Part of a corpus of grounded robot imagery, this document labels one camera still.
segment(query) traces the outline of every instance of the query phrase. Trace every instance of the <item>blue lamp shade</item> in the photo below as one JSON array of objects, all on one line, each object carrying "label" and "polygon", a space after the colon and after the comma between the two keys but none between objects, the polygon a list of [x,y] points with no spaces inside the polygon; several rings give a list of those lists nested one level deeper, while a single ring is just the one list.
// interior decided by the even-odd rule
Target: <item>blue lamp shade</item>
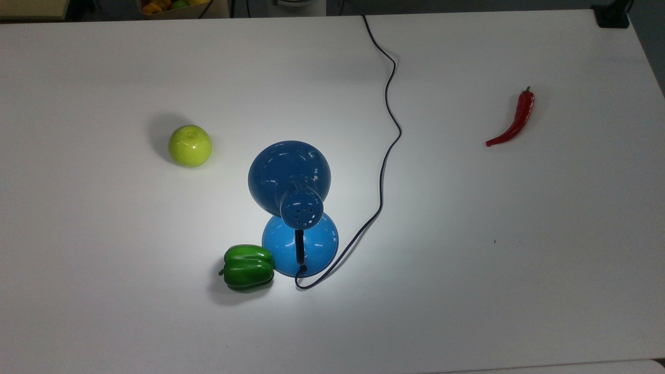
[{"label": "blue lamp shade", "polygon": [[331,186],[331,170],[313,146],[296,140],[263,150],[249,168],[249,192],[264,210],[294,230],[316,226]]},{"label": "blue lamp shade", "polygon": [[[325,269],[337,253],[337,228],[327,214],[321,216],[319,224],[305,230],[305,264],[307,270],[301,277],[313,276]],[[263,231],[262,246],[275,258],[275,269],[290,277],[295,277],[300,270],[296,261],[295,237],[293,229],[280,217],[272,217]]]}]

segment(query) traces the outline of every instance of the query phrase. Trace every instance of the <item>green apple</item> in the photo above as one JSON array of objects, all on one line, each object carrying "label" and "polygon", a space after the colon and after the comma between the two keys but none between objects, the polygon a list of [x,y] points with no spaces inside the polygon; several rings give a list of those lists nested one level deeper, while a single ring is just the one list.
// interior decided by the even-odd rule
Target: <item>green apple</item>
[{"label": "green apple", "polygon": [[173,131],[168,141],[168,152],[178,165],[195,168],[210,157],[212,141],[204,129],[189,124]]},{"label": "green apple", "polygon": [[187,1],[185,1],[185,0],[176,0],[176,1],[173,2],[173,5],[171,5],[171,10],[186,8],[186,7],[189,7],[189,6],[190,5],[187,4]]}]

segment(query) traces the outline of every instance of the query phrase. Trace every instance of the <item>green bell pepper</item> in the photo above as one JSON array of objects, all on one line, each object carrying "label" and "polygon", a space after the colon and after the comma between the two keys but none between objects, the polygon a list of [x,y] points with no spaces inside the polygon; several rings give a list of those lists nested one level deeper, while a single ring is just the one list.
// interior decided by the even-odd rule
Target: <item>green bell pepper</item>
[{"label": "green bell pepper", "polygon": [[275,259],[270,251],[252,244],[230,247],[219,271],[233,291],[248,292],[273,281]]}]

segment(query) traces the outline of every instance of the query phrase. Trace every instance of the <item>power cord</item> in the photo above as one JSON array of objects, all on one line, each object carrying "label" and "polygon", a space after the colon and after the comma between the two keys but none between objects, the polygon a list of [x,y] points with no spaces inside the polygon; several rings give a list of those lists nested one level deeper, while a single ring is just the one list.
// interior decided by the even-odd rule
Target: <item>power cord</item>
[{"label": "power cord", "polygon": [[390,104],[388,104],[388,88],[390,88],[390,82],[392,82],[392,78],[395,76],[395,71],[397,70],[397,63],[395,60],[388,54],[386,51],[379,46],[379,44],[376,42],[374,39],[374,35],[372,35],[372,30],[370,30],[370,25],[367,23],[367,18],[365,15],[362,15],[362,20],[365,22],[365,27],[367,28],[367,33],[370,36],[370,39],[372,39],[372,43],[374,43],[374,46],[388,59],[390,62],[392,62],[392,72],[390,73],[390,78],[388,78],[388,82],[386,83],[386,89],[384,91],[384,100],[386,101],[386,109],[388,110],[388,114],[390,114],[390,118],[392,118],[392,122],[395,123],[395,126],[397,126],[398,130],[398,135],[395,140],[393,140],[392,144],[388,147],[388,150],[386,151],[386,155],[383,157],[383,163],[381,164],[381,172],[379,174],[379,179],[378,179],[378,199],[379,199],[379,205],[378,209],[376,210],[376,213],[367,221],[365,222],[364,225],[358,230],[356,235],[353,237],[353,239],[348,243],[346,248],[342,251],[342,254],[339,255],[337,260],[335,260],[334,263],[326,270],[325,273],[323,273],[322,276],[320,276],[317,280],[315,280],[312,284],[309,285],[301,285],[298,283],[298,278],[301,277],[301,274],[303,272],[307,271],[307,266],[301,265],[300,270],[298,273],[295,275],[295,286],[299,289],[310,289],[317,284],[321,283],[336,267],[337,265],[342,261],[342,259],[345,257],[346,253],[351,249],[353,246],[353,243],[356,242],[356,240],[363,234],[369,226],[375,221],[375,219],[381,214],[381,211],[383,211],[383,205],[384,205],[384,196],[383,196],[383,185],[384,185],[384,175],[386,173],[386,164],[388,162],[388,156],[390,155],[390,151],[392,150],[392,147],[395,146],[395,144],[399,141],[399,139],[402,137],[402,127],[400,126],[399,122],[397,122],[397,119],[395,118],[394,114],[392,114],[392,110],[390,110]]},{"label": "power cord", "polygon": [[205,9],[201,12],[201,15],[199,16],[198,19],[203,18],[203,16],[205,15],[205,12],[207,12],[207,10],[210,8],[210,5],[212,5],[213,1],[215,1],[215,0],[208,1],[208,4],[205,6]]}]

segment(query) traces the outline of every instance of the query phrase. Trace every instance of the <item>red chili pepper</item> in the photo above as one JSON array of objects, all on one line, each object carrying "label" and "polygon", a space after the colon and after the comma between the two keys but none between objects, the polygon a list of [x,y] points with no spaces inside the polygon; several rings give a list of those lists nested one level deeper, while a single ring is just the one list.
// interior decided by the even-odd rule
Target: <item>red chili pepper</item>
[{"label": "red chili pepper", "polygon": [[515,112],[515,119],[513,120],[513,124],[510,125],[508,130],[506,130],[503,134],[485,142],[486,146],[505,143],[508,140],[516,137],[517,134],[522,131],[524,126],[527,124],[527,121],[529,120],[529,115],[531,115],[531,108],[533,108],[533,102],[536,99],[536,96],[531,91],[529,91],[530,88],[531,86],[527,87],[527,89],[522,91],[522,93],[519,95],[519,99],[517,100],[517,111]]}]

